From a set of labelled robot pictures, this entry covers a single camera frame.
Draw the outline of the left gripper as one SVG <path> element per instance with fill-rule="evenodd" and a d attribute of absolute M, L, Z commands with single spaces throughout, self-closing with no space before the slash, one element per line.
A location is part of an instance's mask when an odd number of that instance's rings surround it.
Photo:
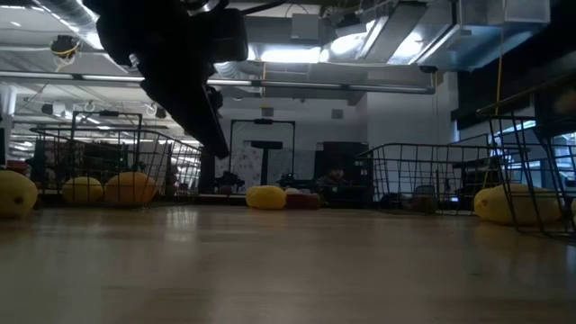
<path fill-rule="evenodd" d="M 141 88 L 186 133 L 217 158 L 230 155 L 216 113 L 221 92 L 213 74 L 212 0 L 96 0 L 96 29 L 103 48 L 136 68 Z"/>

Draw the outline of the orange mango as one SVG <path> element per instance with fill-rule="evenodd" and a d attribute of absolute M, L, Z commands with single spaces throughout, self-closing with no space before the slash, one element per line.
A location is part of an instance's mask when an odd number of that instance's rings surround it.
<path fill-rule="evenodd" d="M 105 184 L 104 200 L 116 204 L 148 204 L 156 191 L 157 186 L 152 177 L 141 172 L 123 172 Z"/>

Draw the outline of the dark red chili pepper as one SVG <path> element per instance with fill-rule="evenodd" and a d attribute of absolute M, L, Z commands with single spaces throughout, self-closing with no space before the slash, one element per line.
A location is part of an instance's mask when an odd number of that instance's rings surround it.
<path fill-rule="evenodd" d="M 320 196 L 317 193 L 288 193 L 285 209 L 317 210 L 320 207 Z"/>

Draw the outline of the black pillar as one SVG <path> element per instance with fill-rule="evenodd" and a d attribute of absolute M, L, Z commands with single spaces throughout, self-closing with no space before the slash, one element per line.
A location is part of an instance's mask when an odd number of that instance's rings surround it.
<path fill-rule="evenodd" d="M 200 194 L 214 193 L 215 156 L 206 149 L 200 155 L 200 175 L 198 189 Z"/>

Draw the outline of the black T-shaped stand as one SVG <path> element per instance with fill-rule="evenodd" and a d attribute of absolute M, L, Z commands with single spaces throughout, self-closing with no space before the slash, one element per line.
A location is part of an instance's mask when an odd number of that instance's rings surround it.
<path fill-rule="evenodd" d="M 281 141 L 253 140 L 250 142 L 250 146 L 254 149 L 262 150 L 263 156 L 261 164 L 260 184 L 267 185 L 269 151 L 282 149 L 284 144 Z"/>

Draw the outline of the bright ceiling light panel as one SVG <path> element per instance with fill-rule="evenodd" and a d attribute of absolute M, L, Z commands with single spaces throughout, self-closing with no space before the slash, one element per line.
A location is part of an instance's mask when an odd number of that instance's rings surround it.
<path fill-rule="evenodd" d="M 260 56 L 264 62 L 316 64 L 320 61 L 321 48 L 266 49 Z"/>

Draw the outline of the grey ceiling junction box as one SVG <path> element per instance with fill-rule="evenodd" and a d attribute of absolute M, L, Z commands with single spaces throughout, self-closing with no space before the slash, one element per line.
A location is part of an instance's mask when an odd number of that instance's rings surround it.
<path fill-rule="evenodd" d="M 320 17 L 311 13 L 293 13 L 291 39 L 317 41 L 320 38 Z"/>

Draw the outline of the black cabinet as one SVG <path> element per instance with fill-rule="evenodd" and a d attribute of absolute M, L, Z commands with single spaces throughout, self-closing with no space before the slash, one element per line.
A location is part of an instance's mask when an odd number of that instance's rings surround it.
<path fill-rule="evenodd" d="M 322 149 L 315 151 L 314 181 L 316 182 L 332 168 L 342 168 L 345 171 L 345 179 L 350 182 L 346 186 L 364 185 L 363 162 L 356 157 L 367 150 L 368 145 L 362 142 L 322 142 Z"/>

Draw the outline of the long horizontal ceiling pipe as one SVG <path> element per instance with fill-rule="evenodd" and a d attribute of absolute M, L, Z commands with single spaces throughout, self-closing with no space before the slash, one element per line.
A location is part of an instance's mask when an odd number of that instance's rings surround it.
<path fill-rule="evenodd" d="M 135 84 L 144 80 L 142 76 L 111 76 L 111 75 L 88 75 L 58 72 L 29 72 L 0 70 L 0 77 L 13 79 L 30 79 L 45 81 L 83 81 L 101 83 Z M 207 80 L 208 86 L 240 86 L 240 87 L 280 87 L 319 89 L 329 91 L 367 92 L 367 93 L 390 93 L 405 95 L 432 95 L 436 90 L 432 87 L 417 87 L 408 85 L 356 85 L 319 82 L 297 82 L 280 80 L 255 80 L 255 79 L 224 79 L 214 78 Z"/>

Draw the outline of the black background rig frame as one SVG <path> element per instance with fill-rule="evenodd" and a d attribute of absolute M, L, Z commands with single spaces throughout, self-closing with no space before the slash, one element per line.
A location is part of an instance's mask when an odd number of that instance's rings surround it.
<path fill-rule="evenodd" d="M 255 125 L 273 125 L 275 123 L 279 124 L 289 124 L 292 126 L 292 160 L 291 160 L 291 173 L 294 172 L 295 166 L 295 140 L 296 140 L 296 122 L 295 121 L 275 121 L 273 119 L 259 118 L 259 119 L 231 119 L 229 126 L 229 163 L 228 171 L 231 171 L 232 164 L 232 154 L 233 154 L 233 138 L 234 138 L 234 126 L 237 122 L 249 122 Z"/>

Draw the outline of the round silver ventilation duct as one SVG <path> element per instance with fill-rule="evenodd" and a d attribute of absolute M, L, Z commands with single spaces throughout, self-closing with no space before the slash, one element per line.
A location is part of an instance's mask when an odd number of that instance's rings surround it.
<path fill-rule="evenodd" d="M 82 0 L 32 0 L 39 8 L 55 18 L 68 28 L 72 34 L 81 40 L 81 46 L 72 59 L 62 59 L 55 55 L 54 59 L 57 65 L 56 71 L 60 72 L 62 68 L 74 63 L 77 54 L 83 47 L 92 50 L 103 50 L 97 30 L 96 13 L 88 9 Z"/>

